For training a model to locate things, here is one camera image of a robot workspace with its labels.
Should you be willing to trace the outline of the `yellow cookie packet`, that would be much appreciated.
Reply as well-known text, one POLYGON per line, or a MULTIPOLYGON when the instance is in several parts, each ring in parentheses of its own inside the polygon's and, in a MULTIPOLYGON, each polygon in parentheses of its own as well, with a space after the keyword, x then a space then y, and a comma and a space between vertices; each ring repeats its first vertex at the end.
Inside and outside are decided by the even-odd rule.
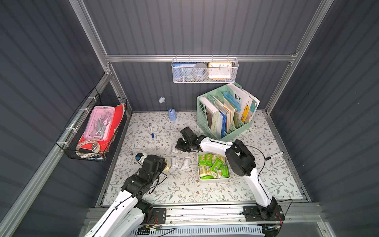
POLYGON ((169 159, 169 158, 165 158, 165 162, 166 162, 166 167, 164 168, 164 172, 167 172, 167 171, 169 171, 170 170, 170 168, 171 168, 171 159, 169 159))

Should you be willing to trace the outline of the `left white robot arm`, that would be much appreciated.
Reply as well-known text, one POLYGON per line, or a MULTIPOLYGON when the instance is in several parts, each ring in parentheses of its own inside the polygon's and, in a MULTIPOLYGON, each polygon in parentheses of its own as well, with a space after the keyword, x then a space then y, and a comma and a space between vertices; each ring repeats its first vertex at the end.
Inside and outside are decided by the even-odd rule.
POLYGON ((142 166, 128 177, 113 204, 85 235, 87 237, 127 237, 151 217, 152 205, 142 200, 158 181, 167 163, 156 155, 144 156, 142 166))

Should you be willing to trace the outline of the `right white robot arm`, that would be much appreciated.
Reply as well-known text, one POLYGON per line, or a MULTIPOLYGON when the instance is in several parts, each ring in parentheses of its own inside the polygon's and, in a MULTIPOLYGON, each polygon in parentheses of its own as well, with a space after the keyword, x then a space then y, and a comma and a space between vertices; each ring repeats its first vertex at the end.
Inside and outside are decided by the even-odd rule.
POLYGON ((232 171, 244 177, 255 197, 261 217, 268 220, 274 215, 278 202, 260 181, 255 157, 242 141, 237 139, 234 142, 223 142, 205 135, 197 136, 189 127, 185 127, 180 133, 182 137, 178 139, 176 149, 182 152, 208 152, 224 156, 232 171))

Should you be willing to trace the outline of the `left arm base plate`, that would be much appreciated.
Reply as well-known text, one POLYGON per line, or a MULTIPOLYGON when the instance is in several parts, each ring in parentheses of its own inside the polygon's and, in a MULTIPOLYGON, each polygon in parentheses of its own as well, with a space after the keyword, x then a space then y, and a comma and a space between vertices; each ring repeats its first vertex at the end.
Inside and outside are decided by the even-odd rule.
POLYGON ((144 225, 165 224, 167 217, 166 208, 153 208, 145 213, 145 218, 142 222, 144 225))

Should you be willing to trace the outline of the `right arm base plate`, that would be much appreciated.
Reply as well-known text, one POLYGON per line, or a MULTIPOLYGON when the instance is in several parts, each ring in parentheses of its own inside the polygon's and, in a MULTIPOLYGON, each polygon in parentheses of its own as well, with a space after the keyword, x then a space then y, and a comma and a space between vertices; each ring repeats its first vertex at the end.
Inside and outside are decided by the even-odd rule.
POLYGON ((269 215, 258 205, 243 206, 242 215, 247 222, 263 222, 263 221, 284 221, 285 215, 280 205, 277 205, 274 211, 269 215))

